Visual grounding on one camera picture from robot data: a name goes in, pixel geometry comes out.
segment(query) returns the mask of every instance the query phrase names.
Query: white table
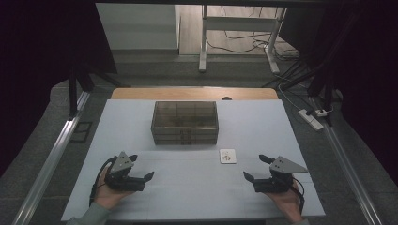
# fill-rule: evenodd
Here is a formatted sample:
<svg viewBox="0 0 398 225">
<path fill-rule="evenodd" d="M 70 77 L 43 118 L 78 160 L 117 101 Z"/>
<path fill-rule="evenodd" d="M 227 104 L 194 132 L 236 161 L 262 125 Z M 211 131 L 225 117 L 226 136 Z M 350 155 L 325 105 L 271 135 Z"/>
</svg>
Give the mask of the white table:
<svg viewBox="0 0 398 225">
<path fill-rule="evenodd" d="M 216 145 L 155 145 L 150 125 L 155 100 L 108 100 L 62 220 L 80 217 L 106 159 L 138 155 L 130 176 L 155 175 L 142 192 L 125 198 L 110 219 L 182 221 L 266 219 L 283 215 L 264 194 L 255 193 L 243 171 L 269 178 L 258 159 L 283 156 L 306 167 L 280 100 L 217 101 Z M 221 164 L 219 149 L 233 148 L 237 164 Z M 310 173 L 296 174 L 305 188 L 302 215 L 323 216 Z"/>
</svg>

